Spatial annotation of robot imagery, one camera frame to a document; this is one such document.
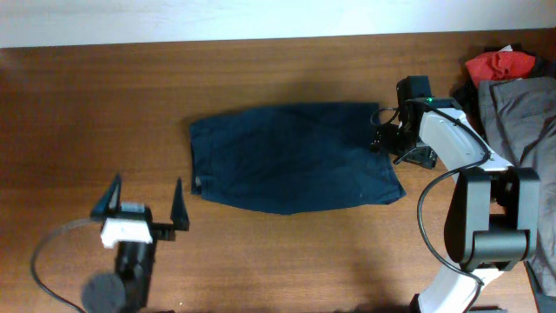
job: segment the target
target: brown tabletop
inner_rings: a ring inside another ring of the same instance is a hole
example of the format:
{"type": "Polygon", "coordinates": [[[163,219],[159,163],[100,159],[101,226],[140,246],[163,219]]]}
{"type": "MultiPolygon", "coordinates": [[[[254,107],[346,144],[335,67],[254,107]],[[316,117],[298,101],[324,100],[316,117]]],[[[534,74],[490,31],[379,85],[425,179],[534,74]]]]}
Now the brown tabletop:
{"type": "MultiPolygon", "coordinates": [[[[428,75],[433,93],[447,96],[483,46],[521,42],[549,54],[553,39],[553,30],[531,30],[0,50],[0,311],[70,312],[33,283],[30,253],[49,230],[87,216],[117,172],[122,199],[148,203],[163,222],[184,179],[191,229],[159,243],[147,311],[406,305],[440,267],[415,208],[442,166],[396,166],[407,196],[388,206],[256,213],[190,194],[188,125],[278,103],[396,106],[395,84],[408,75],[428,75]]],[[[438,185],[424,213],[442,254],[452,191],[451,180],[438,185]]],[[[38,260],[44,281],[78,303],[87,278],[113,267],[98,231],[60,237],[38,260]]],[[[478,304],[535,311],[523,265],[478,304]]]]}

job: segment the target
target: gray cloth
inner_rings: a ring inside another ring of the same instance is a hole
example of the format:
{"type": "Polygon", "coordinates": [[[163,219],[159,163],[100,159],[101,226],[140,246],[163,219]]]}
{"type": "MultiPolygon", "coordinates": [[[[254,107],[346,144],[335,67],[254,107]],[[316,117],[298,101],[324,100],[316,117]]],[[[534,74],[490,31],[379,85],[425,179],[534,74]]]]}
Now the gray cloth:
{"type": "Polygon", "coordinates": [[[556,80],[481,82],[479,107],[493,150],[539,173],[539,241],[531,265],[544,293],[556,296],[556,80]]]}

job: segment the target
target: dark blue cloth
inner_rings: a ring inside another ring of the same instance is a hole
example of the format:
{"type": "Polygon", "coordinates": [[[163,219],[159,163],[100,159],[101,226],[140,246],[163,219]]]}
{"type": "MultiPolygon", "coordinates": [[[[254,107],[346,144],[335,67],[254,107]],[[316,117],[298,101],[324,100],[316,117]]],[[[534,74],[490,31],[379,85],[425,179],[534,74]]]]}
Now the dark blue cloth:
{"type": "Polygon", "coordinates": [[[195,122],[192,192],[277,214],[392,203],[405,191],[388,155],[369,149],[376,110],[376,103],[295,104],[195,122]]]}

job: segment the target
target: wood grain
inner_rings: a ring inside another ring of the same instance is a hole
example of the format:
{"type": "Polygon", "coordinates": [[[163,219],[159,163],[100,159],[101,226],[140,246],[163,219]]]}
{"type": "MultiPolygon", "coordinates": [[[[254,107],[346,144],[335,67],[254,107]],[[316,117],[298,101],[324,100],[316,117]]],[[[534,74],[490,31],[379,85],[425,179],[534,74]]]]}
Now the wood grain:
{"type": "MultiPolygon", "coordinates": [[[[554,31],[496,31],[0,50],[0,310],[65,312],[32,282],[30,253],[61,223],[87,216],[115,173],[123,199],[167,221],[184,178],[191,231],[161,243],[153,310],[316,312],[405,305],[439,264],[421,241],[417,198],[442,172],[402,164],[407,196],[388,206],[275,216],[189,193],[188,125],[223,111],[278,103],[396,105],[395,84],[429,75],[445,96],[461,62],[488,44],[522,42],[554,56],[554,31]]],[[[441,231],[453,182],[426,203],[441,231]]],[[[98,228],[56,240],[39,259],[54,290],[79,301],[96,271],[111,270],[98,228]]],[[[479,304],[534,311],[522,266],[489,285],[479,304]]]]}

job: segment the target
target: cloth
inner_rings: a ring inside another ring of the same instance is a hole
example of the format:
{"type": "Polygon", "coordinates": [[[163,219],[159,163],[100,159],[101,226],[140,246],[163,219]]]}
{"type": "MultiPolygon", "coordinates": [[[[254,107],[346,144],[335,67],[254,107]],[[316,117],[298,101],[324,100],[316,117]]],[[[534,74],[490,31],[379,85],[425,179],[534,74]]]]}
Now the cloth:
{"type": "Polygon", "coordinates": [[[475,87],[485,80],[527,78],[534,65],[534,57],[518,51],[486,52],[466,62],[475,87]]]}
{"type": "Polygon", "coordinates": [[[539,174],[539,237],[531,266],[545,294],[556,296],[556,80],[481,82],[479,99],[493,150],[539,174]]]}
{"type": "Polygon", "coordinates": [[[392,203],[405,191],[389,156],[370,151],[377,110],[376,103],[295,104],[193,123],[192,192],[277,214],[392,203]]]}

